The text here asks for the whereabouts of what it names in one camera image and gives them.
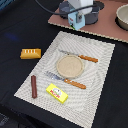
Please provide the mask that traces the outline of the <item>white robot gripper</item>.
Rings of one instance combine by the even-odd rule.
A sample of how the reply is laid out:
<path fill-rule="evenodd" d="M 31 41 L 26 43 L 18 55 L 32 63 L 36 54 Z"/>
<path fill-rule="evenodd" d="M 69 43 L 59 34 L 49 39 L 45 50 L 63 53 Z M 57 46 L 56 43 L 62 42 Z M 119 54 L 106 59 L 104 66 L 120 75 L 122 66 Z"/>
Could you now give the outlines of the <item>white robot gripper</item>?
<path fill-rule="evenodd" d="M 92 11 L 93 0 L 68 0 L 68 2 L 83 15 Z"/>

